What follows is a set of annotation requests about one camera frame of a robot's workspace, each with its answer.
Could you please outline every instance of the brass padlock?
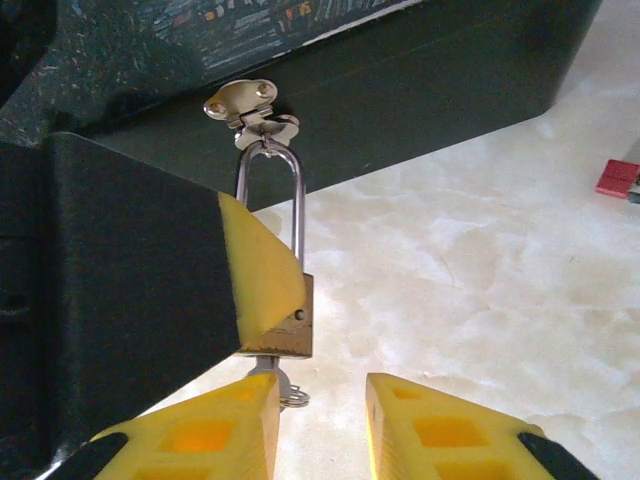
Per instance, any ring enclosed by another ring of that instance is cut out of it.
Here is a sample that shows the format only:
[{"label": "brass padlock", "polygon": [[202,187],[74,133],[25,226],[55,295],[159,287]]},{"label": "brass padlock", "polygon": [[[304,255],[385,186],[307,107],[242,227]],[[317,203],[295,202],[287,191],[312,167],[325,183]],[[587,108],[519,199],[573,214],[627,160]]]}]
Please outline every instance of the brass padlock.
[{"label": "brass padlock", "polygon": [[[306,187],[302,177],[302,166],[298,157],[287,146],[270,140],[249,145],[240,157],[236,199],[247,204],[247,180],[251,160],[258,155],[277,156],[291,167],[294,179],[293,219],[291,229],[291,249],[304,269],[304,203]],[[313,277],[305,273],[305,304],[292,312],[278,327],[269,330],[259,340],[247,345],[238,353],[256,357],[256,367],[250,375],[263,371],[274,371],[280,378],[280,401],[282,408],[304,407],[309,403],[309,395],[300,387],[291,385],[286,374],[279,367],[280,358],[311,358],[313,355]]]}]

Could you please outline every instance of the white marble surface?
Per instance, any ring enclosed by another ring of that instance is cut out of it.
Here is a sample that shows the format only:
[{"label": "white marble surface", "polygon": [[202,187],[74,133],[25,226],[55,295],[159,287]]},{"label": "white marble surface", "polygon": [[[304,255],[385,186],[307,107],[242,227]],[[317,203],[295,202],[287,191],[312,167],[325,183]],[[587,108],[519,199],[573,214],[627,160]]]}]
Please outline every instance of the white marble surface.
[{"label": "white marble surface", "polygon": [[[316,355],[283,362],[278,480],[370,478],[367,372],[540,425],[603,479],[640,478],[640,2],[605,1],[542,117],[309,195]],[[289,205],[259,212],[287,238]],[[241,378],[232,358],[171,403]]]}]

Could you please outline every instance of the red block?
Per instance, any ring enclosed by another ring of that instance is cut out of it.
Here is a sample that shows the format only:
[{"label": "red block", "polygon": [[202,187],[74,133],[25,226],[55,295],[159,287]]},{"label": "red block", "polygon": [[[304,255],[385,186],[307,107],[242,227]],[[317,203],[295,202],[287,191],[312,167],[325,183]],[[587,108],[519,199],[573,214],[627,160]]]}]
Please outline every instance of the red block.
[{"label": "red block", "polygon": [[627,198],[629,190],[638,181],[640,165],[620,160],[609,160],[596,185],[596,192],[617,198]]}]

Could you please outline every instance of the yellow rubber pad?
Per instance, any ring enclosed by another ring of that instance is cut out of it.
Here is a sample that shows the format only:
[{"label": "yellow rubber pad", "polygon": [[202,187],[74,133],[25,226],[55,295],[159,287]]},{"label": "yellow rubber pad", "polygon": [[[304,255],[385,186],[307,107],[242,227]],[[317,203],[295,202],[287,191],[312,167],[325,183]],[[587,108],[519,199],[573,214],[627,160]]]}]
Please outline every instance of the yellow rubber pad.
[{"label": "yellow rubber pad", "polygon": [[540,428],[392,375],[368,375],[367,420],[376,480],[553,480],[517,437]]},{"label": "yellow rubber pad", "polygon": [[219,194],[242,345],[305,301],[302,269],[290,248],[230,195]]},{"label": "yellow rubber pad", "polygon": [[275,374],[260,374],[115,425],[127,444],[96,480],[271,480],[280,425]]}]

